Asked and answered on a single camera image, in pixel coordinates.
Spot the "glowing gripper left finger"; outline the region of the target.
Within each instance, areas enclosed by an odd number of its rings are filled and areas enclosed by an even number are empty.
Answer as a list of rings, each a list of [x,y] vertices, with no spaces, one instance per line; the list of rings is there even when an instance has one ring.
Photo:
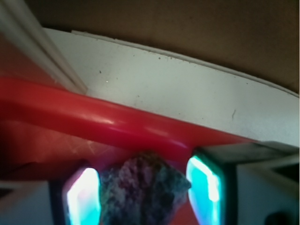
[[[56,165],[49,181],[55,225],[98,225],[101,216],[100,177],[85,161]]]

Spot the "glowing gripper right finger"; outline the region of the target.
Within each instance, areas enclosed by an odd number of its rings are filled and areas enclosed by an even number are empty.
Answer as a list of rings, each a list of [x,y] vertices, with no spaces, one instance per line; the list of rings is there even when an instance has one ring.
[[[188,197],[201,225],[297,225],[298,147],[241,143],[196,147],[188,160]]]

